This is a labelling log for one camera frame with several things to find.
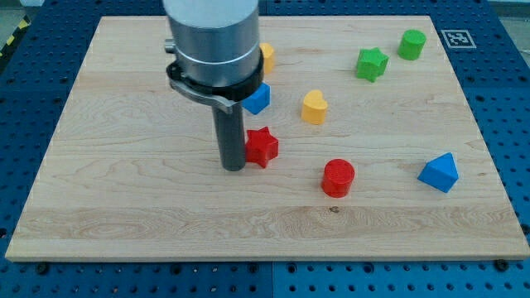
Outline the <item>yellow block behind arm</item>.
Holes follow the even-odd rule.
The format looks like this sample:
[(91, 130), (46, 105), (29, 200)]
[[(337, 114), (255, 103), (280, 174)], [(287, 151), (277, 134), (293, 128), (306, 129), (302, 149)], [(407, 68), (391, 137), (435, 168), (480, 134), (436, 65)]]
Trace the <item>yellow block behind arm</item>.
[(272, 73), (276, 64), (276, 51), (270, 43), (263, 42), (260, 44), (263, 54), (263, 72), (265, 75)]

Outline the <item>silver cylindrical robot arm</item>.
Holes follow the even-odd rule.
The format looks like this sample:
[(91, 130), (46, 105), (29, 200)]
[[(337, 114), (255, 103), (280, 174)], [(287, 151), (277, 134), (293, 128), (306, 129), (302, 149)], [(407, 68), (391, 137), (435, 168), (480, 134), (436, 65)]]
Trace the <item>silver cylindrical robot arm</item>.
[(176, 60), (171, 87), (186, 98), (231, 114), (263, 81), (258, 0), (163, 0)]

